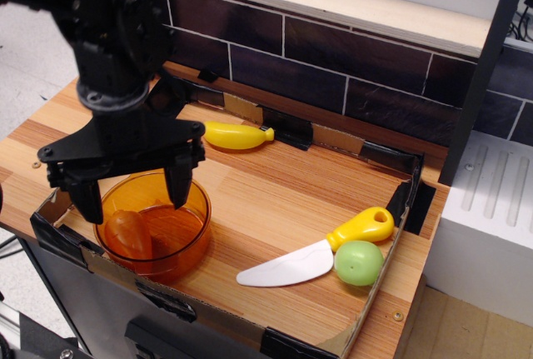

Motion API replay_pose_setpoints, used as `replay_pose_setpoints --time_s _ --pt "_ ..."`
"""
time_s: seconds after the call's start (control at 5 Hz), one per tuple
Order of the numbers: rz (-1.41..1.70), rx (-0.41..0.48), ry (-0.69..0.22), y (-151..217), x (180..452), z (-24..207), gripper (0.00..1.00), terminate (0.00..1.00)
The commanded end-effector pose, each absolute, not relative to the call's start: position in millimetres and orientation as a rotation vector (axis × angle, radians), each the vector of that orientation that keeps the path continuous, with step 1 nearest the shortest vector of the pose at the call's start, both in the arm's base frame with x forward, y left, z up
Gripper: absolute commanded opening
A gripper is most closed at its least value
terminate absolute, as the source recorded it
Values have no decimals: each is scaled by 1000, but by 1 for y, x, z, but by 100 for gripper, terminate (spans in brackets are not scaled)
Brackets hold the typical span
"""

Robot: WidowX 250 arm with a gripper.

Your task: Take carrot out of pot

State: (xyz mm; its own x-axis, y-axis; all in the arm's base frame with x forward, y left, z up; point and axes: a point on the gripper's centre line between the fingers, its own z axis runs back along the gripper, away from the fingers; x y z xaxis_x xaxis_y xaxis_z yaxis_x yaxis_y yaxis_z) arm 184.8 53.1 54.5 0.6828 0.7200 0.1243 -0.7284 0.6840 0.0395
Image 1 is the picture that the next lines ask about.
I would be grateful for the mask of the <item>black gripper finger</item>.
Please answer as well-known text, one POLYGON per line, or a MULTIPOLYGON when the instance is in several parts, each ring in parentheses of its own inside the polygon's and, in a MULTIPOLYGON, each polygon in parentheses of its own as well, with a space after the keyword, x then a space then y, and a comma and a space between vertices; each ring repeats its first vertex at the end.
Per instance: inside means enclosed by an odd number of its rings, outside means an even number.
POLYGON ((197 155, 194 152, 183 152, 169 159, 164 166, 167 193, 175 209, 187 202, 193 169, 197 164, 197 155))
POLYGON ((102 200, 97 181, 74 182, 68 186, 67 191, 72 204, 86 221, 102 223, 102 200))

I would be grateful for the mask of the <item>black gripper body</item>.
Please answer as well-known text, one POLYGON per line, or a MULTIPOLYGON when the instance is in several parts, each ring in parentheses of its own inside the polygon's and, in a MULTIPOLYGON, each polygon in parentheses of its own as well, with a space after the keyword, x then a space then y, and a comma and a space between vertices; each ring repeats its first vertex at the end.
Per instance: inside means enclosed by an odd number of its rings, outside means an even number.
POLYGON ((77 132, 39 149, 48 181, 63 190, 74 182, 96 181, 162 168, 183 152, 205 159, 198 121, 178 120, 143 103, 147 94, 117 99, 99 92, 79 95, 92 110, 90 122, 77 132))

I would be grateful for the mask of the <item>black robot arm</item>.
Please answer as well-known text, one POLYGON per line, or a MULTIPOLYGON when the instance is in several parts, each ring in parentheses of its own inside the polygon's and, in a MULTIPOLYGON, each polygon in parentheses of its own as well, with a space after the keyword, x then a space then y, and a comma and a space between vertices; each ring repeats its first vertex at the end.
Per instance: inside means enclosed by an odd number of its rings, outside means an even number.
POLYGON ((49 184, 66 192, 87 221, 99 224, 100 180, 162 169, 171 202, 183 206, 192 172, 205 157, 205 128, 167 114, 151 99, 155 77, 180 91, 163 66, 174 50, 172 33, 152 0, 2 2, 52 15, 74 53, 78 99, 92 112, 82 129, 38 151, 49 184))

